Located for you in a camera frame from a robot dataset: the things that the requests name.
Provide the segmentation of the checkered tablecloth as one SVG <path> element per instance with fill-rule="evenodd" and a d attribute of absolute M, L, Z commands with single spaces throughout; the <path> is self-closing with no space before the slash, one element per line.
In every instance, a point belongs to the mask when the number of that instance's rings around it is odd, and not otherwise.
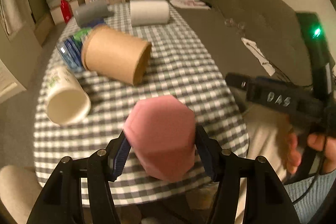
<path fill-rule="evenodd" d="M 135 103 L 171 94 L 195 113 L 196 120 L 223 148 L 245 157 L 245 122 L 222 74 L 195 32 L 175 9 L 169 24 L 132 27 L 130 7 L 113 5 L 108 26 L 151 43 L 151 58 L 141 85 L 128 86 L 94 72 L 76 78 L 91 99 L 91 111 L 70 126 L 53 124 L 46 114 L 47 82 L 39 92 L 34 124 L 34 165 L 44 185 L 63 156 L 81 159 L 118 137 Z"/>

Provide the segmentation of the blue plastic water bottle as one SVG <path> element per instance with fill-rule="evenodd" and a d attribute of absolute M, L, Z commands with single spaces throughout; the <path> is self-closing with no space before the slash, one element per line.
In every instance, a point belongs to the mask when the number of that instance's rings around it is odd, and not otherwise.
<path fill-rule="evenodd" d="M 71 71 L 77 73 L 84 70 L 84 65 L 81 60 L 81 50 L 84 40 L 87 38 L 92 29 L 100 24 L 105 24 L 105 20 L 94 20 L 89 23 L 88 26 L 80 28 L 80 30 L 75 32 L 73 35 L 70 35 L 61 42 L 58 42 L 56 46 L 58 53 Z"/>

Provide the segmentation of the brown kraft paper cup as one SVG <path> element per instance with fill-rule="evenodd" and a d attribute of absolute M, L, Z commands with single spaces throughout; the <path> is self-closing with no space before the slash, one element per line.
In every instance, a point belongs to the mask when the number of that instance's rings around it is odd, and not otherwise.
<path fill-rule="evenodd" d="M 81 60 L 88 71 L 136 86 L 142 82 L 151 47 L 150 42 L 100 24 L 84 40 Z"/>

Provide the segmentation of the red bottle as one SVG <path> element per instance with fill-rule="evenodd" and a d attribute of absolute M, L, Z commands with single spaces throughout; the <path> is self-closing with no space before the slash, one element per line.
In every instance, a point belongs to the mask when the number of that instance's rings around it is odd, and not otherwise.
<path fill-rule="evenodd" d="M 67 0 L 60 1 L 60 10 L 61 10 L 64 22 L 68 23 L 71 20 L 73 13 L 72 13 L 71 5 L 69 4 Z"/>

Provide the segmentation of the white paper with drawing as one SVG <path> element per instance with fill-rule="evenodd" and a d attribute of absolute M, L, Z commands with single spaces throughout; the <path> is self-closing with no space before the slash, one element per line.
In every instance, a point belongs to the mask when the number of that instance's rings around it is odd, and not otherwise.
<path fill-rule="evenodd" d="M 210 10 L 210 6 L 201 0 L 169 0 L 169 2 L 179 9 Z"/>

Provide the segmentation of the pink hexagonal cup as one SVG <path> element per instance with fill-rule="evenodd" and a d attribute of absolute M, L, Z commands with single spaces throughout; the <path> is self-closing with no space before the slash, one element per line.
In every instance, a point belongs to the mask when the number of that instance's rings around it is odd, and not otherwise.
<path fill-rule="evenodd" d="M 123 131 L 145 172 L 178 182 L 195 162 L 195 114 L 172 95 L 138 101 Z"/>

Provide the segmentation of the grey sofa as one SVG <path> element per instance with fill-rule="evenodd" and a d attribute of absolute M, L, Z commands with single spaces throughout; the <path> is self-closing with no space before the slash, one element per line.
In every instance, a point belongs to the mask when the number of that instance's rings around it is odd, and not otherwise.
<path fill-rule="evenodd" d="M 282 0 L 201 0 L 210 10 L 177 9 L 207 48 L 220 72 L 267 76 L 242 38 L 257 44 L 277 70 L 274 79 L 312 83 L 297 13 Z"/>

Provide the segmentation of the grey cup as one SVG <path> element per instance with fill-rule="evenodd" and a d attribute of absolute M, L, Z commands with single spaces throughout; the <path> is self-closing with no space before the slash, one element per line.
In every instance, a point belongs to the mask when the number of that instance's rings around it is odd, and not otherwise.
<path fill-rule="evenodd" d="M 96 0 L 79 6 L 73 12 L 76 24 L 79 27 L 85 27 L 91 22 L 104 19 L 113 15 L 113 12 L 108 9 L 106 0 Z"/>

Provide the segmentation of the white leaf-print paper cup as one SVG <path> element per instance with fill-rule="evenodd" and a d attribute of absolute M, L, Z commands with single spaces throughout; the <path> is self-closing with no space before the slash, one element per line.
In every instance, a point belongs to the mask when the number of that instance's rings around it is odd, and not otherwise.
<path fill-rule="evenodd" d="M 91 101 L 67 66 L 54 67 L 47 79 L 46 115 L 60 126 L 87 117 Z"/>

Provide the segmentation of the white paper strip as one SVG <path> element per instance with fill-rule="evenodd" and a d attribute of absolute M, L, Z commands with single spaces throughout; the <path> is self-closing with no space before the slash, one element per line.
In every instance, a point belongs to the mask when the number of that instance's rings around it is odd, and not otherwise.
<path fill-rule="evenodd" d="M 270 63 L 270 61 L 264 56 L 264 54 L 261 52 L 259 47 L 255 42 L 252 40 L 241 38 L 243 44 L 245 47 L 258 59 L 260 65 L 264 68 L 266 73 L 268 73 L 269 76 L 273 76 L 276 72 L 273 65 Z"/>

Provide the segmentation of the beige chair seat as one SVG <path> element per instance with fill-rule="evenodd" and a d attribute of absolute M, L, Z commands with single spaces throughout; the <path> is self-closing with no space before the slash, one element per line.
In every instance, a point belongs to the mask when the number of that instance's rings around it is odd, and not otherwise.
<path fill-rule="evenodd" d="M 41 189 L 33 167 L 1 168 L 1 223 L 26 223 Z"/>

